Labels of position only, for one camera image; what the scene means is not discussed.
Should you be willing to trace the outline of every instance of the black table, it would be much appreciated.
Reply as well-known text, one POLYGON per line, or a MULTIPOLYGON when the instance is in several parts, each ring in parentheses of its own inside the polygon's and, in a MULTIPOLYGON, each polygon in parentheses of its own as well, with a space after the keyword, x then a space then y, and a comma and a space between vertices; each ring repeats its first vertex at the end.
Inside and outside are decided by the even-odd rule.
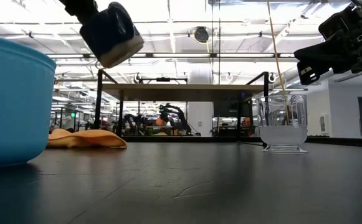
POLYGON ((362 223, 362 148, 236 143, 46 150, 0 169, 0 223, 362 223))

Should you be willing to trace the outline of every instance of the white column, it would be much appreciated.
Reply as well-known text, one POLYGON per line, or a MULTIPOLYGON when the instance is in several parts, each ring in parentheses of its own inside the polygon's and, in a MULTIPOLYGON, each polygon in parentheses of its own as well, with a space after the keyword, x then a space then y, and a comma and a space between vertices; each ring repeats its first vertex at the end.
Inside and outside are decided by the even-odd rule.
MULTIPOLYGON (((211 68, 209 64, 191 64, 189 84, 212 84, 211 68)), ((201 133, 202 137, 211 136, 212 129, 212 103, 211 102, 189 102, 188 122, 192 132, 201 133)))

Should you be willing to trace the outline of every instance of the water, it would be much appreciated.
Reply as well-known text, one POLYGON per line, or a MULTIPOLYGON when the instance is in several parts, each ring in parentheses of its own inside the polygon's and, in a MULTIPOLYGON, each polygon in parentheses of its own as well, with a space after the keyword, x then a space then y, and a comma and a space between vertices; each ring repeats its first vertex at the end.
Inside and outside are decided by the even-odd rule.
POLYGON ((298 146, 307 140, 307 127, 263 126, 260 136, 263 142, 274 146, 298 146))

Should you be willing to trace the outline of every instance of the glass base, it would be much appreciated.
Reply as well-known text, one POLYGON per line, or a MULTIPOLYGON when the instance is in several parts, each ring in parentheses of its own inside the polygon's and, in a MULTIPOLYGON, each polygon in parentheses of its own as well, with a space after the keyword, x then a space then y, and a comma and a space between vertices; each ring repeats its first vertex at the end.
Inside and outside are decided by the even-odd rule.
POLYGON ((303 150, 300 146, 285 146, 285 145, 268 145, 263 152, 274 154, 306 154, 308 151, 303 150))

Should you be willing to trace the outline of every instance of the clear glass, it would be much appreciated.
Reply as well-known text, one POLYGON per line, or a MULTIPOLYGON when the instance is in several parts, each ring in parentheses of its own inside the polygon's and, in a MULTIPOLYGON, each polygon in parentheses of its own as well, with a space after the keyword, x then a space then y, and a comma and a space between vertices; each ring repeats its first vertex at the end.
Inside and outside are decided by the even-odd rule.
POLYGON ((270 95, 256 99, 264 152, 307 153, 300 145, 307 140, 307 96, 270 95))

